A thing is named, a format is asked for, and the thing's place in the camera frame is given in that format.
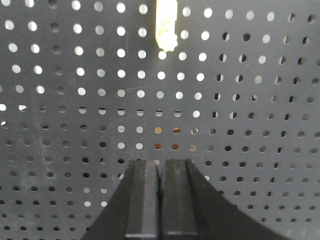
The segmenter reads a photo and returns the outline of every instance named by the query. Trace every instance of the perforated metal panel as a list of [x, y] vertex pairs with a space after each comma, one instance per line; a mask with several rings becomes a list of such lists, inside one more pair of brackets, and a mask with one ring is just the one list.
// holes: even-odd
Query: perforated metal panel
[[1, 0], [1, 239], [80, 240], [131, 159], [319, 239], [320, 2], [180, 0], [168, 53], [155, 2]]

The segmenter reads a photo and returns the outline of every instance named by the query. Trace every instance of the metal surface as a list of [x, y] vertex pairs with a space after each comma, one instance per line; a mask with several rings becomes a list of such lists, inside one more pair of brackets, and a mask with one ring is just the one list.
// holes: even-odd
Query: metal surface
[[129, 160], [170, 157], [319, 239], [319, 1], [180, 0], [166, 55], [153, 0], [30, 2], [0, 1], [1, 237], [79, 240]]

